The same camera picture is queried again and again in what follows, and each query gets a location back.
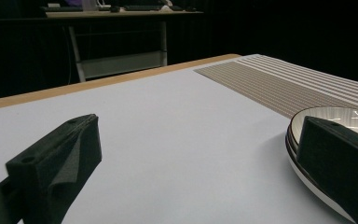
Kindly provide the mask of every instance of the white table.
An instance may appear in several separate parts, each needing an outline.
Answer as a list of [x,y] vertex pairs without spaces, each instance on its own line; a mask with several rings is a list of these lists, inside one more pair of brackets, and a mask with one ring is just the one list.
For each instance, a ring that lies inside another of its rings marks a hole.
[[247,57],[228,58],[31,102],[38,97],[17,96],[26,102],[17,105],[0,100],[8,105],[0,107],[0,181],[6,161],[94,113],[103,161],[64,223],[350,223],[290,166],[289,118],[194,72]]

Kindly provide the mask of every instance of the ribbed panel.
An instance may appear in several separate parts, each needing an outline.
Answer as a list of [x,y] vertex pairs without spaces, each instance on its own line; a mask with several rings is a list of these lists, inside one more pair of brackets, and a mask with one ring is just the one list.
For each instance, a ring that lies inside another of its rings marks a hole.
[[315,106],[358,108],[358,82],[268,56],[195,71],[289,119],[298,111]]

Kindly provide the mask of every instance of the black 3d-printed bracket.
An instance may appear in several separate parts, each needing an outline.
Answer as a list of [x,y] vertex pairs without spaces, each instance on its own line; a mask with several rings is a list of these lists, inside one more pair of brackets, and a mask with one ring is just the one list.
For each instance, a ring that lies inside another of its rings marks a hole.
[[333,121],[305,117],[296,159],[358,223],[358,133]]
[[98,117],[66,121],[7,162],[0,223],[61,223],[101,160]]

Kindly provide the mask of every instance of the desk leg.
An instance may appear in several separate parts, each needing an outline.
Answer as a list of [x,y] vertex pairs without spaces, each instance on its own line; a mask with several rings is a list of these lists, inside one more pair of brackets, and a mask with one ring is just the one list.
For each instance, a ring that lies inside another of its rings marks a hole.
[[162,21],[160,23],[161,31],[161,66],[167,66],[167,22]]
[[83,67],[81,65],[79,49],[77,48],[75,30],[74,27],[72,26],[69,27],[69,35],[71,36],[72,48],[74,49],[76,68],[77,68],[77,73],[79,75],[80,82],[85,82],[86,78],[84,76]]

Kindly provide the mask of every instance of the wooden table edge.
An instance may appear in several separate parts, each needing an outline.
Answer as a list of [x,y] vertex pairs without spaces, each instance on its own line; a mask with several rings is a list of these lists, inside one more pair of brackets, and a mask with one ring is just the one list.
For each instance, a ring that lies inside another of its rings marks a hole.
[[173,65],[169,65],[169,66],[165,66],[165,67],[158,67],[158,68],[148,69],[148,70],[144,70],[144,71],[128,73],[125,75],[120,75],[120,76],[115,76],[115,77],[106,77],[106,78],[96,79],[96,80],[92,80],[92,81],[76,83],[76,84],[72,84],[72,85],[68,85],[68,86],[61,86],[61,87],[42,90],[42,91],[33,91],[33,92],[24,93],[24,94],[3,97],[3,98],[0,98],[0,108],[5,107],[5,106],[10,106],[10,105],[18,105],[18,104],[24,104],[24,103],[28,103],[28,102],[32,102],[32,101],[42,100],[42,99],[46,99],[49,97],[65,95],[65,94],[72,93],[72,92],[89,90],[89,89],[98,88],[101,86],[113,85],[113,84],[117,84],[120,82],[135,80],[138,78],[152,77],[155,75],[160,75],[160,74],[164,74],[164,73],[168,73],[168,72],[172,72],[172,71],[176,71],[176,70],[180,70],[180,69],[185,69],[188,67],[203,65],[206,63],[216,63],[219,61],[224,61],[227,59],[233,59],[233,58],[237,58],[237,57],[240,57],[240,55],[225,54],[225,55],[221,55],[221,56],[215,56],[215,57],[191,61],[191,62],[187,62],[187,63],[178,63],[178,64],[173,64]]

